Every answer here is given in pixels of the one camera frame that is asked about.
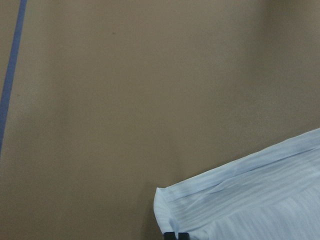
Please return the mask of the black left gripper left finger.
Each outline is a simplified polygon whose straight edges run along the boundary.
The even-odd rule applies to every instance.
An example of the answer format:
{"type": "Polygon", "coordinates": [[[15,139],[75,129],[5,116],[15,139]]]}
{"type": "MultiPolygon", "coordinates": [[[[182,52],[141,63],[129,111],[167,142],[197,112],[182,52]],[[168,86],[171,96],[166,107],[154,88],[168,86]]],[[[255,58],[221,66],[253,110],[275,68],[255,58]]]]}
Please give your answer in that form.
{"type": "Polygon", "coordinates": [[[175,232],[165,232],[163,234],[163,240],[176,240],[175,232]]]}

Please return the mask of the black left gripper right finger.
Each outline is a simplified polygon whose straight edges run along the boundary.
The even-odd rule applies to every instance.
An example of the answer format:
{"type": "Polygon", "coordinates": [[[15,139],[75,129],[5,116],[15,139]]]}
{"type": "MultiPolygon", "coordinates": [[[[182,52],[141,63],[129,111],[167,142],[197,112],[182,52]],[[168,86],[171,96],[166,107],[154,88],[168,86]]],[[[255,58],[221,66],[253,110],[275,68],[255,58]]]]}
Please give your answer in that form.
{"type": "Polygon", "coordinates": [[[189,240],[189,233],[187,232],[179,232],[178,240],[189,240]]]}

